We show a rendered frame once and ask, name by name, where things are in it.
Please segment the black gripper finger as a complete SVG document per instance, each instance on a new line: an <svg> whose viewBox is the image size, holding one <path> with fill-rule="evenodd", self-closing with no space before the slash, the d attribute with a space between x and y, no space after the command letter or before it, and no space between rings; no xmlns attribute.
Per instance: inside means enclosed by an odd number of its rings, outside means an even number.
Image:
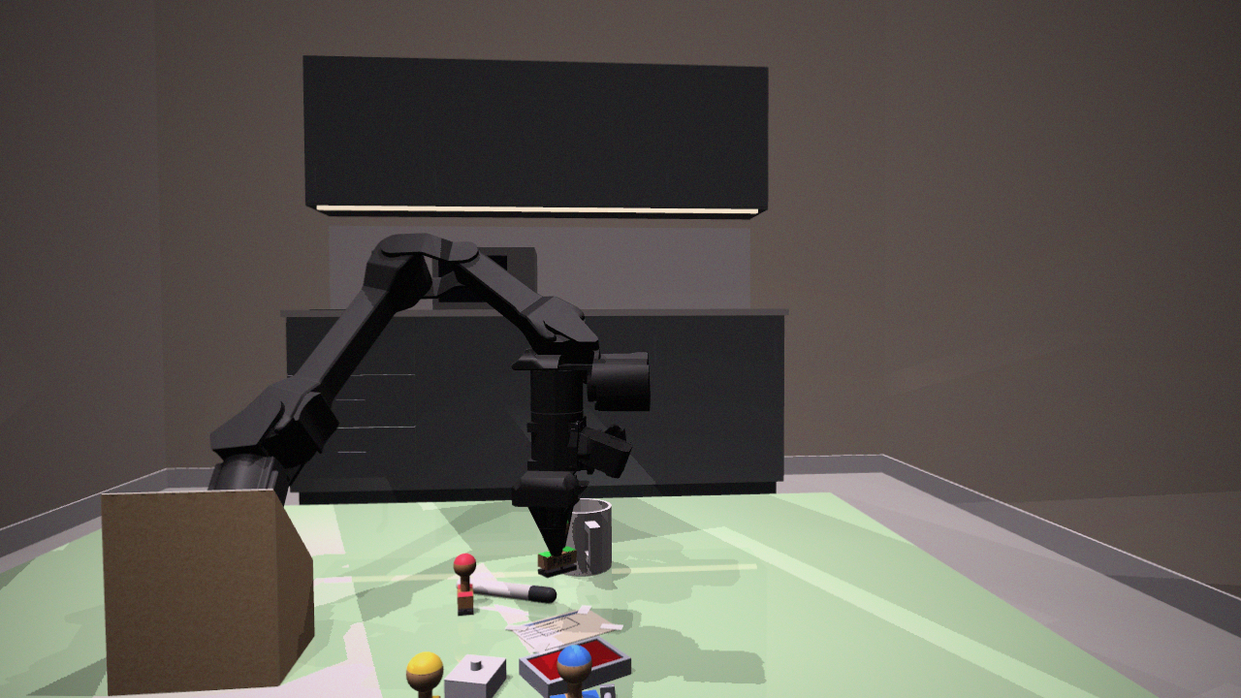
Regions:
<svg viewBox="0 0 1241 698"><path fill-rule="evenodd" d="M578 481L578 493L585 493L585 489L586 489L586 487L588 484L589 484L589 481ZM568 524L571 522L573 508L575 508L575 505L568 512L568 518L567 518ZM563 545L566 545L567 537L568 537L568 533L566 535L563 535Z"/></svg>
<svg viewBox="0 0 1241 698"><path fill-rule="evenodd" d="M561 556L563 548L563 530L566 530L568 512L572 507L527 507L532 520L536 522L547 551L552 556Z"/></svg>

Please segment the grey mug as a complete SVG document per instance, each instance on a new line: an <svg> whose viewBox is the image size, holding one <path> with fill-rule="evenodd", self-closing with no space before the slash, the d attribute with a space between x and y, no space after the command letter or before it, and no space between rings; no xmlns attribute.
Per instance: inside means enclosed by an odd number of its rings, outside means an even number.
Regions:
<svg viewBox="0 0 1241 698"><path fill-rule="evenodd" d="M580 498L575 504L566 545L577 551L577 570L568 576L594 576L612 568L612 504Z"/></svg>

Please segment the pale peach card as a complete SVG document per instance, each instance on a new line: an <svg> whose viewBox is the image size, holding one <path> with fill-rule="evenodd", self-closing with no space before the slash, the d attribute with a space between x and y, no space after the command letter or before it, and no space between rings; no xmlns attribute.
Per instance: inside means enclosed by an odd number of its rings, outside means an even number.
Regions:
<svg viewBox="0 0 1241 698"><path fill-rule="evenodd" d="M552 619L541 619L531 623L506 623L504 630L513 630L532 652L544 652L563 645L573 645L580 640L623 630L623 623L609 623L606 619L589 611L592 606L582 606L575 614L563 614Z"/></svg>

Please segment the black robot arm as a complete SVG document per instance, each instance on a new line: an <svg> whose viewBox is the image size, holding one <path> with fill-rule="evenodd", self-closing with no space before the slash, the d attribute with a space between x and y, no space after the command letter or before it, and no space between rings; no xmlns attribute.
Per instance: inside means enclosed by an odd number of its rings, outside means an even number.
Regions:
<svg viewBox="0 0 1241 698"><path fill-rule="evenodd" d="M452 265L453 272L431 277L423 256ZM431 233L397 233L382 238L369 255L364 287L338 317L297 375L273 383L247 407L211 433L213 465L207 491L276 491L285 505L288 488L307 462L323 455L338 430L333 401L366 355L369 347L400 310L423 298L441 298L469 288L515 324L531 348L513 363L530 370L531 412L649 411L649 354L601 354L598 337L578 306L537 296L470 241L447 241ZM632 452L625 428L570 430L563 467L578 462L619 478Z"/></svg>

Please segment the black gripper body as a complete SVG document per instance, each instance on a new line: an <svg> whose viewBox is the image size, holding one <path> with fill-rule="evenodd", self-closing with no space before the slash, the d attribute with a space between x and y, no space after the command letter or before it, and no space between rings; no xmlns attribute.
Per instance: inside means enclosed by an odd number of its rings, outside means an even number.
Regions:
<svg viewBox="0 0 1241 698"><path fill-rule="evenodd" d="M515 507L573 507L578 501L576 471L592 474L594 468L578 462L578 468L563 467L563 456L570 442L570 430L578 424L585 431L585 411L573 414L531 412L527 432L531 432L531 460L527 473L513 486Z"/></svg>

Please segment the green-handled stamp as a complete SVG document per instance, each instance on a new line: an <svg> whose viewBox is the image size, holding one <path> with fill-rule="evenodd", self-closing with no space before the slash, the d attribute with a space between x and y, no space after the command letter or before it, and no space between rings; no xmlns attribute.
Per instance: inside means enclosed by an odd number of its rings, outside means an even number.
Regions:
<svg viewBox="0 0 1241 698"><path fill-rule="evenodd" d="M557 576L563 573L577 570L577 551L570 546L563 546L561 556L552 556L550 551L537 554L539 575L545 578Z"/></svg>

